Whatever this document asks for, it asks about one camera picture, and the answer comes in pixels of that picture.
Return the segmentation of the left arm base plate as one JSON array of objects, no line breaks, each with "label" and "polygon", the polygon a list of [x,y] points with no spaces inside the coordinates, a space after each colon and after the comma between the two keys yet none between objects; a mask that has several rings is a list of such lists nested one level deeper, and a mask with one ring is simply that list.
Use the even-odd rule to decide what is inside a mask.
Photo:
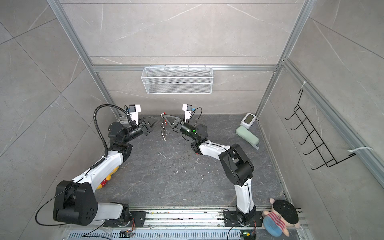
[{"label": "left arm base plate", "polygon": [[132,228],[133,224],[135,224],[136,228],[142,228],[145,223],[146,214],[144,211],[130,212],[127,217],[121,217],[116,220],[106,220],[103,226],[111,228]]}]

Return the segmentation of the grey key organizer red handle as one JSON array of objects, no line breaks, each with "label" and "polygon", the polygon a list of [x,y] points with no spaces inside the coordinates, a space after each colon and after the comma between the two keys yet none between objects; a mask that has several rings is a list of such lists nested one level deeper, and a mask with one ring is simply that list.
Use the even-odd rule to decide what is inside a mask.
[{"label": "grey key organizer red handle", "polygon": [[161,119],[162,119],[162,123],[161,123],[161,126],[160,126],[160,129],[161,129],[161,134],[162,134],[162,137],[164,139],[164,141],[166,141],[166,126],[167,126],[167,121],[164,117],[166,113],[162,113],[161,114]]}]

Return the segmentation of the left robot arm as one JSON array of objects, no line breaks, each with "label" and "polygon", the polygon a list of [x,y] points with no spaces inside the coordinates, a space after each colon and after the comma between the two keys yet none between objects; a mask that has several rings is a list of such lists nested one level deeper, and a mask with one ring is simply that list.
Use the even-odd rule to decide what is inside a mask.
[{"label": "left robot arm", "polygon": [[127,204],[98,203],[95,191],[103,187],[121,164],[130,156],[131,140],[148,135],[159,121],[158,117],[144,117],[138,125],[125,127],[119,122],[109,126],[110,147],[106,157],[102,157],[88,170],[71,181],[57,185],[53,219],[56,222],[87,226],[93,222],[106,221],[112,225],[125,227],[132,215]]}]

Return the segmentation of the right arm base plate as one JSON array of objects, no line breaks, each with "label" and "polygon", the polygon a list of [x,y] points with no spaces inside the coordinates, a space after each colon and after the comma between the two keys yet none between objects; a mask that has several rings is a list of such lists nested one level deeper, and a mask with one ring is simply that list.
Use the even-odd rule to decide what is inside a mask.
[{"label": "right arm base plate", "polygon": [[226,227],[261,227],[262,212],[252,210],[249,214],[243,215],[242,212],[224,210],[222,212]]}]

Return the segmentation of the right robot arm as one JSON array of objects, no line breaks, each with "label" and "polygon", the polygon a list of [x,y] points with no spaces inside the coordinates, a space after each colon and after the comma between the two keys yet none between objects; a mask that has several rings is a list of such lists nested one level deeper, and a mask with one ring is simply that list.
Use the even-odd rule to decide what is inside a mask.
[{"label": "right robot arm", "polygon": [[225,146],[210,141],[208,127],[205,125],[193,126],[179,117],[166,114],[162,114],[162,118],[174,132],[193,139],[191,148],[196,154],[209,156],[221,162],[227,178],[235,187],[237,218],[244,226],[250,224],[257,211],[251,188],[255,168],[241,146],[238,144]]}]

